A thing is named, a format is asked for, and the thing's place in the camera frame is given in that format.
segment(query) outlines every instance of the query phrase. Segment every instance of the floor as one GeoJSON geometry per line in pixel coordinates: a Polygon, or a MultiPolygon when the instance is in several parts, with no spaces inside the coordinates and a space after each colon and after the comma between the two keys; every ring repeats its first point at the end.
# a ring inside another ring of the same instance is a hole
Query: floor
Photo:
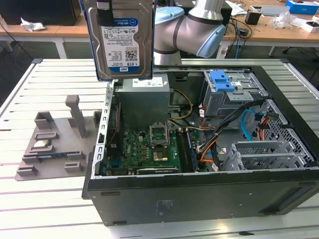
{"type": "MultiPolygon", "coordinates": [[[[54,43],[50,42],[20,42],[23,48],[33,58],[59,58],[54,43]]],[[[16,42],[11,43],[13,52],[7,53],[0,46],[0,101],[6,100],[16,83],[29,67],[32,59],[20,48],[16,42]]],[[[92,58],[88,43],[66,43],[68,58],[92,58]]],[[[246,46],[240,49],[239,59],[269,59],[270,47],[246,46]]],[[[233,47],[227,58],[235,58],[236,47],[233,47]]],[[[291,48],[283,54],[283,48],[277,47],[273,58],[288,59],[308,80],[319,68],[319,58],[311,48],[291,48]]],[[[319,71],[313,76],[311,83],[319,85],[319,71]]]]}

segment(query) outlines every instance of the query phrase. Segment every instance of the motherboard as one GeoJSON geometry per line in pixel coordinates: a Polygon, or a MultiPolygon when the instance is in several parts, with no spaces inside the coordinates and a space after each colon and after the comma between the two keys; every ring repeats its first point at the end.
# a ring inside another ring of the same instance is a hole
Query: motherboard
{"type": "Polygon", "coordinates": [[[121,155],[109,155],[112,175],[182,173],[197,170],[199,136],[195,130],[167,130],[153,125],[150,131],[126,131],[121,155]]]}

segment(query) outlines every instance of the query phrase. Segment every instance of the blue drive bay latch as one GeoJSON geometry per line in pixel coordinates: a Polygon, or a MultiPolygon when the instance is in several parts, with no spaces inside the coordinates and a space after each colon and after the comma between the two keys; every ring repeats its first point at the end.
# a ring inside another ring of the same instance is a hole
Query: blue drive bay latch
{"type": "Polygon", "coordinates": [[[229,82],[229,77],[224,71],[211,71],[210,81],[215,84],[216,91],[234,91],[233,87],[229,82]]]}

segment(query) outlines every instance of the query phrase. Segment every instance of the cardboard box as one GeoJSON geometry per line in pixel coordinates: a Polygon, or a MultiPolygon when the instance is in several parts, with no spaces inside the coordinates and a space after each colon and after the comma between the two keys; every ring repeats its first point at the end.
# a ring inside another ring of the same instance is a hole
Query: cardboard box
{"type": "Polygon", "coordinates": [[[301,28],[307,32],[319,32],[319,24],[315,21],[307,21],[301,28]]]}

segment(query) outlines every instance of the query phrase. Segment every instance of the wooden desk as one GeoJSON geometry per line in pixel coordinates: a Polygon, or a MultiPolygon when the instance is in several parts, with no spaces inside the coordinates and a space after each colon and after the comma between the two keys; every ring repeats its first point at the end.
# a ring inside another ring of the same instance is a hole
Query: wooden desk
{"type": "MultiPolygon", "coordinates": [[[[251,5],[285,5],[283,2],[276,0],[243,0],[246,3],[245,9],[251,5]]],[[[303,19],[311,19],[311,15],[297,15],[303,19]]],[[[237,16],[236,19],[245,21],[245,16],[237,16]]],[[[274,29],[269,23],[270,17],[260,17],[256,26],[250,25],[253,29],[252,36],[246,41],[246,45],[254,46],[295,46],[295,47],[319,47],[319,34],[308,33],[301,28],[295,26],[292,29],[274,29]]],[[[83,16],[74,26],[46,26],[46,30],[28,32],[19,25],[9,26],[9,32],[18,41],[50,41],[54,42],[58,50],[60,58],[67,58],[64,42],[89,42],[88,30],[83,16]]],[[[229,25],[223,41],[220,43],[217,58],[225,58],[228,47],[235,39],[235,30],[229,25]]],[[[11,40],[3,29],[0,29],[0,40],[11,40]]]]}
{"type": "MultiPolygon", "coordinates": [[[[260,2],[254,0],[243,0],[246,5],[243,7],[245,10],[249,9],[251,5],[278,5],[284,6],[285,3],[279,2],[276,0],[259,0],[260,2]]],[[[311,20],[312,15],[299,15],[295,16],[311,20]]],[[[234,18],[245,22],[244,16],[236,16],[234,18]]],[[[302,28],[292,26],[292,28],[281,28],[274,29],[270,23],[271,17],[261,16],[257,25],[249,25],[252,30],[252,36],[247,39],[245,45],[254,45],[254,46],[272,46],[272,50],[269,55],[271,56],[275,46],[295,46],[295,47],[319,47],[319,34],[317,33],[308,33],[302,28]]],[[[241,23],[238,24],[239,27],[247,27],[241,23]]],[[[225,53],[227,52],[228,47],[232,44],[235,37],[235,29],[233,26],[229,25],[227,32],[224,36],[223,41],[220,44],[217,58],[225,58],[225,53]]]]}

